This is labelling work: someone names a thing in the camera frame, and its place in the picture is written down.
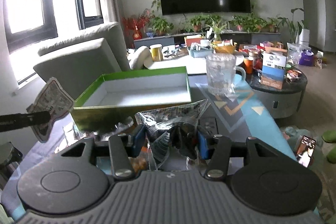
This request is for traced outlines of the potted spider plant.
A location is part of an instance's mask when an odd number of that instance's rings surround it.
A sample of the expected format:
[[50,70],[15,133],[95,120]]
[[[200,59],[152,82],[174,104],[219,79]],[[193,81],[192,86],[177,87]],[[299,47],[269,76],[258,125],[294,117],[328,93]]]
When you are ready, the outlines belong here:
[[207,24],[209,30],[206,32],[206,38],[210,40],[211,36],[214,35],[214,42],[221,42],[221,33],[227,29],[228,23],[226,20],[214,20],[210,18],[209,24]]

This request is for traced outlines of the white air purifier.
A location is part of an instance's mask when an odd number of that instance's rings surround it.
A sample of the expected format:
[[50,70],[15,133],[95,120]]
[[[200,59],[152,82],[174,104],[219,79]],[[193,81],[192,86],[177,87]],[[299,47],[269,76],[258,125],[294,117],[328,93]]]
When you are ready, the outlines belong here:
[[303,28],[299,34],[298,43],[304,46],[309,46],[310,30]]

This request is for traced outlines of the white round coffee table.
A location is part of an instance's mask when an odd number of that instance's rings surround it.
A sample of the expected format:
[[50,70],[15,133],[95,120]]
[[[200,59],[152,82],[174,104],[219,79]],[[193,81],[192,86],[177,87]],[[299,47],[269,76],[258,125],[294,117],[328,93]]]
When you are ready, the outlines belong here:
[[186,67],[188,75],[202,75],[206,74],[206,58],[194,58],[190,55],[177,57],[174,59],[164,59],[163,61],[153,61],[149,56],[143,62],[147,69],[165,69],[175,67]]

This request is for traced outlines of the clear glass mug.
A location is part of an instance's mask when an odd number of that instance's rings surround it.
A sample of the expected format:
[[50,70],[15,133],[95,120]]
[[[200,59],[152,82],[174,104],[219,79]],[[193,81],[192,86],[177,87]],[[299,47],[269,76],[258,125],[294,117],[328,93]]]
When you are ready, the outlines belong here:
[[236,65],[236,56],[214,53],[206,57],[207,86],[214,96],[234,94],[235,87],[246,79],[245,70]]

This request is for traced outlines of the dark round side table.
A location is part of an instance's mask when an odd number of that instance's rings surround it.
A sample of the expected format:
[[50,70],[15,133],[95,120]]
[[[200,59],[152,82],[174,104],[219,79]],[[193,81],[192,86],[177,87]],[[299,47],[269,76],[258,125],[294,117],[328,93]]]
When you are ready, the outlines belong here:
[[298,79],[294,81],[285,79],[282,89],[262,85],[257,72],[246,77],[247,83],[274,119],[288,118],[298,112],[301,107],[307,86],[307,77],[297,68],[294,68],[293,71],[298,73]]

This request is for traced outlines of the blue storage basket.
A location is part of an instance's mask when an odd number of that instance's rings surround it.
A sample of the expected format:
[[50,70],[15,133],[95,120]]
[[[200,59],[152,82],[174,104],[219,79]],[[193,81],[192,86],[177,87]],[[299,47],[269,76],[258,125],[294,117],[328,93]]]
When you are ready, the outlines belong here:
[[199,48],[199,50],[189,48],[188,52],[193,58],[205,58],[208,55],[212,55],[214,50],[212,48]]

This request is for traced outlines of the yellow tin can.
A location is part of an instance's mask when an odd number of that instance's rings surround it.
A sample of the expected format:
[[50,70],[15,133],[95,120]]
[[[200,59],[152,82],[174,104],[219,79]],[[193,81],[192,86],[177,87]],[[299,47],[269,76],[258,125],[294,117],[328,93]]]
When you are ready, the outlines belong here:
[[162,45],[154,44],[150,46],[151,58],[154,62],[159,62],[163,60]]

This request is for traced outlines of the red flower decoration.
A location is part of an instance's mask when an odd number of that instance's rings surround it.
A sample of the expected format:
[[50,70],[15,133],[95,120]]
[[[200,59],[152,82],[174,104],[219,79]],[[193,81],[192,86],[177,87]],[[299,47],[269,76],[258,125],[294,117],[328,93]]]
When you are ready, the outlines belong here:
[[142,30],[154,18],[153,11],[145,9],[141,14],[131,17],[122,17],[123,26],[128,34],[132,32],[134,40],[142,39]]

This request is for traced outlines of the orange cup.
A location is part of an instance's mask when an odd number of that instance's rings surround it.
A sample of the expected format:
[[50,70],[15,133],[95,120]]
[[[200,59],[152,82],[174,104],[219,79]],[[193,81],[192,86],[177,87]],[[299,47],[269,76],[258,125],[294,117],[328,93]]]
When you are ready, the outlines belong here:
[[245,57],[244,58],[244,68],[246,74],[250,75],[253,73],[253,57]]

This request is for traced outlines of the smartphone with lit screen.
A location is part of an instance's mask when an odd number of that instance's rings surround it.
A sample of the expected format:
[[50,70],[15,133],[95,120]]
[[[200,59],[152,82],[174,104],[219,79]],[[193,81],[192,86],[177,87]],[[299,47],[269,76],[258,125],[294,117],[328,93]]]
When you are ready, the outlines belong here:
[[308,167],[313,158],[315,151],[316,141],[308,136],[302,136],[297,151],[295,153],[296,159],[299,164]]

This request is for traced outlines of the blue white carton box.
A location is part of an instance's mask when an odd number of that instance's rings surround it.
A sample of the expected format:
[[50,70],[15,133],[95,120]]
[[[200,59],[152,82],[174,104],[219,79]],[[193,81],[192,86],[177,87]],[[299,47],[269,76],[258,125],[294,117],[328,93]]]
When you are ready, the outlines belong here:
[[275,89],[282,89],[287,63],[287,53],[282,51],[264,52],[260,82]]

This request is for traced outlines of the silver foil snack packet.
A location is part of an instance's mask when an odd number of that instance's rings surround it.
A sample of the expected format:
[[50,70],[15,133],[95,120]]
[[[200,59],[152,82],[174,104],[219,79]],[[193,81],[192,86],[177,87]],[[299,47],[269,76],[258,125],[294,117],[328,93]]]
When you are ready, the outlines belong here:
[[198,158],[198,121],[210,103],[207,99],[184,105],[141,111],[135,114],[138,124],[143,124],[153,155],[154,168],[180,169],[174,155],[183,161]]

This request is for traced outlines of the printed white snack packet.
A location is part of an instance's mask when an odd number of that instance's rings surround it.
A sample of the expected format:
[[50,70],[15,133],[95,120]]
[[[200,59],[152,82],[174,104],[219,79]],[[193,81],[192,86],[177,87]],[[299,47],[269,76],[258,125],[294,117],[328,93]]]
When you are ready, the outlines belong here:
[[60,82],[51,77],[39,92],[35,101],[27,108],[28,113],[47,112],[47,122],[31,126],[33,133],[41,143],[46,143],[51,135],[54,123],[67,116],[74,107],[74,99],[62,88]]

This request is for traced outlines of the green cardboard box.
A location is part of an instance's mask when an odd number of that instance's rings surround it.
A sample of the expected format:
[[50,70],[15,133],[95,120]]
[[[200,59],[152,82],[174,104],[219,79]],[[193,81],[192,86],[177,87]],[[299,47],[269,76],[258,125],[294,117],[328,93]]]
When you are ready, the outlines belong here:
[[191,102],[186,67],[103,74],[75,100],[72,118],[81,131],[111,132],[137,112]]

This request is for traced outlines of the purple gift bag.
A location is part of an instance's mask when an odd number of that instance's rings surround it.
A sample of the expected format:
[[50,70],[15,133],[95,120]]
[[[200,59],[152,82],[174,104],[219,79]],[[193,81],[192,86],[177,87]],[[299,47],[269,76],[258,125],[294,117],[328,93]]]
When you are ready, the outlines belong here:
[[299,60],[299,65],[312,67],[314,64],[314,53],[312,51],[303,50]]

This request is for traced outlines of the yellow woven basket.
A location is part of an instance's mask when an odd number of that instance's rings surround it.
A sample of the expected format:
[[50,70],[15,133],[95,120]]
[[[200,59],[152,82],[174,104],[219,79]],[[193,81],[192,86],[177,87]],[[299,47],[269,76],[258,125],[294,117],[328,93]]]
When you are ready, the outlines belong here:
[[211,43],[215,53],[229,53],[233,54],[236,50],[236,45],[232,40],[224,40],[221,42]]

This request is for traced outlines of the grey sofa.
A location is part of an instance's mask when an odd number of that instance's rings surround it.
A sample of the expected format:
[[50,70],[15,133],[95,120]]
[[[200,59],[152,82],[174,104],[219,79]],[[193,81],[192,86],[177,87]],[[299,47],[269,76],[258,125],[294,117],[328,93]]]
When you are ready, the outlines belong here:
[[127,59],[126,43],[118,22],[99,24],[46,41],[33,66],[41,79],[54,77],[73,98],[78,98],[102,74],[143,69],[150,57],[141,46]]

